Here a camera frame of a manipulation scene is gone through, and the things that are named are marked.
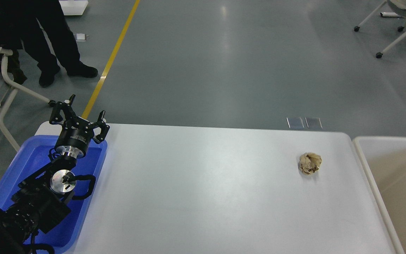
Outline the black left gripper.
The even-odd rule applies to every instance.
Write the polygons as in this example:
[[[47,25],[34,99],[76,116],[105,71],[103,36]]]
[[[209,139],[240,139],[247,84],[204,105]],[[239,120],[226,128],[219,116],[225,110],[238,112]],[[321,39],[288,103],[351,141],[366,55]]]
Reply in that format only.
[[[110,130],[105,119],[106,111],[102,110],[94,123],[86,120],[79,120],[72,109],[76,95],[72,94],[64,102],[56,102],[50,115],[51,125],[62,125],[62,130],[55,144],[55,151],[61,155],[68,155],[74,158],[86,156],[90,141],[96,144],[103,142]]]

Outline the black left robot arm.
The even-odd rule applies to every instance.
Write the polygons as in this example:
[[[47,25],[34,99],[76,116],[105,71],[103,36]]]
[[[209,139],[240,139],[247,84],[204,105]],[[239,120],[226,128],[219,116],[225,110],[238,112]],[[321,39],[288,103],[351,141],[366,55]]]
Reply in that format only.
[[[39,232],[53,230],[72,209],[69,202],[89,198],[97,183],[93,174],[73,173],[78,159],[84,158],[93,141],[100,144],[110,130],[101,111],[95,122],[76,115],[72,108],[75,95],[55,102],[50,115],[51,125],[60,125],[50,162],[18,183],[18,191],[10,198],[13,204],[0,208],[0,254],[35,254],[38,250],[55,253],[49,244],[37,244]]]

